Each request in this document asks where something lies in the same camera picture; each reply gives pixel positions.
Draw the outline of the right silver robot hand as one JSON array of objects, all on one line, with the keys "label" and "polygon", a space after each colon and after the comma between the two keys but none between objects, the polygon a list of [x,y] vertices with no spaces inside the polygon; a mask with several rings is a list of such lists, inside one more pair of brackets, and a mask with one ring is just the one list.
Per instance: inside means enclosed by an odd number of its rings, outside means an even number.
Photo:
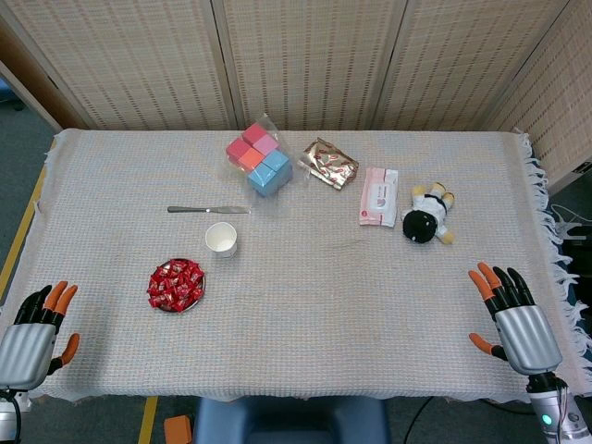
[{"label": "right silver robot hand", "polygon": [[559,345],[542,309],[535,303],[524,278],[515,269],[477,264],[468,272],[499,335],[492,344],[471,333],[469,340],[481,352],[507,362],[520,375],[554,372],[562,362]]}]

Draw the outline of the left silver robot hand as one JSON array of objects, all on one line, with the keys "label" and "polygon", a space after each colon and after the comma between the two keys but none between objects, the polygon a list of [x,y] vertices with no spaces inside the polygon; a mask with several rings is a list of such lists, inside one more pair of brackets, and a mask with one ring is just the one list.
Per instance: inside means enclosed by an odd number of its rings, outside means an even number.
[{"label": "left silver robot hand", "polygon": [[60,281],[28,296],[1,340],[1,395],[14,397],[38,388],[45,379],[74,358],[80,335],[72,334],[66,348],[54,355],[56,338],[76,285]]}]

